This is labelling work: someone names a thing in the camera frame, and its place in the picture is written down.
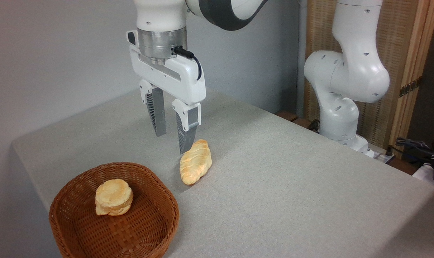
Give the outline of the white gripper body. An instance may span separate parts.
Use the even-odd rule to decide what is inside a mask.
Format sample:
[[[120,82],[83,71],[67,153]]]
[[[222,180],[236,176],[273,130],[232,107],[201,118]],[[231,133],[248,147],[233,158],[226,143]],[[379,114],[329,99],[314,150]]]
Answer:
[[[178,55],[166,59],[164,64],[157,64],[141,53],[136,31],[127,31],[126,38],[130,43],[133,70],[142,80],[157,86],[187,105],[197,104],[206,98],[204,74],[197,79],[199,68],[195,60]]]

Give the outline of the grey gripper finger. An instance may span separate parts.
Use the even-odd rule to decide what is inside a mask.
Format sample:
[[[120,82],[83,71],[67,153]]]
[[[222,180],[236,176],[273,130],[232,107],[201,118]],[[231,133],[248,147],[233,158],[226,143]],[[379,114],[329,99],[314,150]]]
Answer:
[[[176,112],[180,153],[189,151],[195,142],[197,128],[201,125],[201,104],[187,105],[179,99],[172,103]]]
[[[163,90],[146,80],[141,80],[139,87],[142,103],[147,107],[155,135],[156,137],[161,137],[166,134],[166,113]]]

